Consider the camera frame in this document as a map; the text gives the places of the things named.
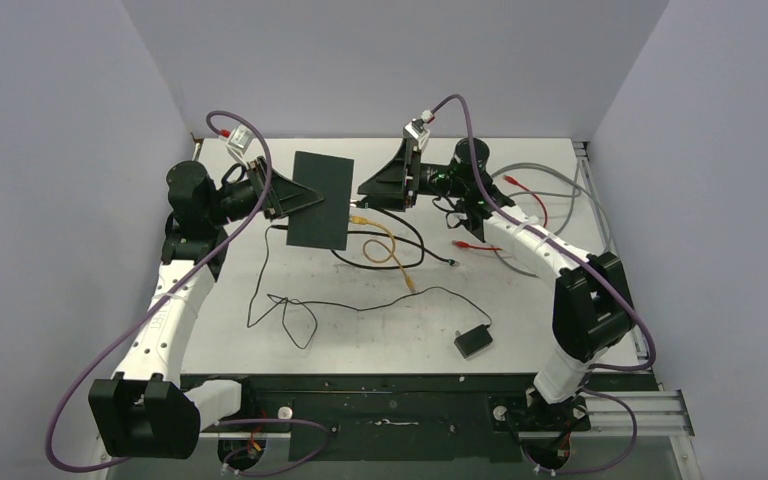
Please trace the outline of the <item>black network switch box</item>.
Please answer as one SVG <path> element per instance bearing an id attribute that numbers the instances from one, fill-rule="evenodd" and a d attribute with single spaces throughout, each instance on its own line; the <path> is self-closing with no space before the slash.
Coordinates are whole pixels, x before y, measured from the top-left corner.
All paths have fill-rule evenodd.
<path id="1" fill-rule="evenodd" d="M 355 161 L 297 151 L 292 180 L 316 194 L 315 202 L 288 220 L 286 243 L 293 247 L 344 251 L 348 242 Z"/>

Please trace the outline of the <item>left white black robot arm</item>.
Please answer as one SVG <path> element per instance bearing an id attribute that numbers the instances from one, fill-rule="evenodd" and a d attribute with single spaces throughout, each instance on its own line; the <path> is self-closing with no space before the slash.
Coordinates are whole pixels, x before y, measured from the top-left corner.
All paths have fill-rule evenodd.
<path id="1" fill-rule="evenodd" d="M 235 380 L 181 388 L 183 357 L 199 311 L 217 283 L 233 221 L 261 213 L 280 219 L 324 201 L 322 193 L 273 171 L 266 159 L 235 165 L 236 180 L 215 183 L 198 161 L 166 175 L 167 219 L 158 271 L 159 291 L 131 345 L 109 379 L 91 385 L 88 401 L 107 453 L 114 458 L 188 458 L 200 433 L 221 420 L 250 428 L 256 400 Z"/>

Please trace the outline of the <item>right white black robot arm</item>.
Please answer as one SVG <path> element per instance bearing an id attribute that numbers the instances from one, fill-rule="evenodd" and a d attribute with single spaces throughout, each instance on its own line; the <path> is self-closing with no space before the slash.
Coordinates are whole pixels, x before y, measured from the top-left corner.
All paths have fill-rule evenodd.
<path id="1" fill-rule="evenodd" d="M 527 390 L 525 411 L 539 428 L 550 428 L 566 412 L 604 353 L 633 328 L 622 263 L 596 255 L 542 227 L 500 190 L 486 171 L 490 152 L 481 140 L 460 140 L 446 165 L 421 160 L 405 140 L 394 157 L 358 188 L 360 203 L 403 212 L 419 196 L 454 202 L 459 226 L 479 241 L 500 248 L 553 292 L 553 351 Z"/>

